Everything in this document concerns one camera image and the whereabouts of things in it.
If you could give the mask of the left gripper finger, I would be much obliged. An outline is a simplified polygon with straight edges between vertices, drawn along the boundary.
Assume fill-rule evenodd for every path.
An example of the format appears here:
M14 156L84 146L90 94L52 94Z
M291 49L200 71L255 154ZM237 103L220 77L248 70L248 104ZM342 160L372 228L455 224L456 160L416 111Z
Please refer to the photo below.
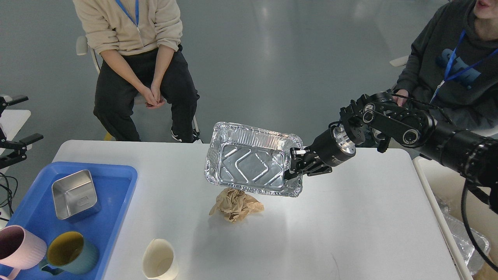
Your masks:
M44 136L39 133L34 133L26 138L21 139L19 142L9 141L7 137L1 133L0 148L13 150L7 156L1 156L0 158L0 168L4 169L10 167L16 163L26 160L26 152L29 150L28 146L32 145L34 142L42 140Z
M1 94L0 95L0 115L2 115L2 113L4 112L4 110L8 106L13 106L15 104L25 102L28 100L29 100L29 98L27 96L24 96L21 94L14 96L14 97L11 97L7 94Z

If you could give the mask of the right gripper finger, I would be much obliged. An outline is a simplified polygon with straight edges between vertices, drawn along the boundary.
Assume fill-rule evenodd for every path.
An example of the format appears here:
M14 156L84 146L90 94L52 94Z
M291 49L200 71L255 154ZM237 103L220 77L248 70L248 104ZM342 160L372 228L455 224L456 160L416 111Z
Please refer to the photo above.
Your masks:
M291 180L298 176L306 174L309 177L329 174L332 172L332 168L322 161L299 161L292 162L289 169L284 173L285 180Z
M291 154L291 164L297 164L299 162L304 162L308 160L308 158L310 157L310 150L293 147L290 149L290 154Z

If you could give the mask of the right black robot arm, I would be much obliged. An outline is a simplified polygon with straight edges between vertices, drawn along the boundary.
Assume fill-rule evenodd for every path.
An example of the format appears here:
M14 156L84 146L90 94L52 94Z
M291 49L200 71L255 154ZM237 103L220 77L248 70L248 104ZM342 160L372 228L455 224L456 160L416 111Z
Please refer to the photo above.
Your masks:
M393 139L466 179L461 198L466 232L484 261L497 270L497 265L475 241L466 214L468 192L497 212L497 140L458 128L451 121L438 122L424 110L397 106L394 96L391 90L371 96L363 94L341 108L340 120L329 124L312 145L290 149L290 166L284 172L284 180L303 174L311 177L331 173L333 167L355 156L356 145L365 141L364 127L376 130L380 153L386 151Z

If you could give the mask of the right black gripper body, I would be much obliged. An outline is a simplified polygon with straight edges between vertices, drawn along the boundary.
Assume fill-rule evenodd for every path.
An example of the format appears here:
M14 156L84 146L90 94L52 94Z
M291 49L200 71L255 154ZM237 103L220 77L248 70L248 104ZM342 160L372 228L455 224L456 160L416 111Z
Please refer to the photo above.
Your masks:
M338 166L356 155L356 146L343 127L330 127L307 148L330 167Z

